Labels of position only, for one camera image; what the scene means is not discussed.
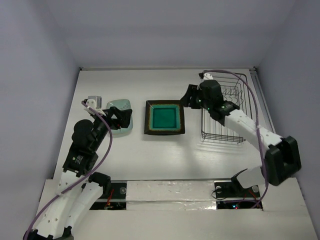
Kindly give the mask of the light green ceramic plate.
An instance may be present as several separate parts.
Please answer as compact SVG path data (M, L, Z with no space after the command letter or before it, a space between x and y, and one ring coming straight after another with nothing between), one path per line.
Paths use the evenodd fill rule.
M132 106L128 99L116 99L109 101L107 109L115 107L118 109L117 114L111 117L115 124L111 127L113 135L126 135L133 129Z

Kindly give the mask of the black teal square plate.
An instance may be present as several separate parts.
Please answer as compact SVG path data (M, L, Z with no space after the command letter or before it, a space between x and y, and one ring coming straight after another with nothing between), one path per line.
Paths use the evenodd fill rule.
M144 134L170 136L185 134L184 107L179 100L147 100Z

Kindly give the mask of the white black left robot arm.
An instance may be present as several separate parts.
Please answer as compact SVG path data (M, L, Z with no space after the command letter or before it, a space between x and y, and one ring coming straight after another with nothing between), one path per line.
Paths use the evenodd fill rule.
M88 105L93 121L83 119L73 127L72 144L62 166L55 196L31 222L25 240L72 240L85 214L98 198L113 194L110 176L97 171L106 157L98 160L97 150L112 130L128 128L132 110L115 106L97 110Z

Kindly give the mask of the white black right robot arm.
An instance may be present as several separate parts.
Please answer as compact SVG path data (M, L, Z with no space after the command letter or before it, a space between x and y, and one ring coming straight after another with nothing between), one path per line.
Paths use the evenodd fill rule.
M206 110L213 120L259 151L260 166L242 170L231 178L230 190L235 196L242 196L254 185L279 186L302 168L297 140L273 133L249 118L237 104L224 99L216 80L190 84L180 101L184 107Z

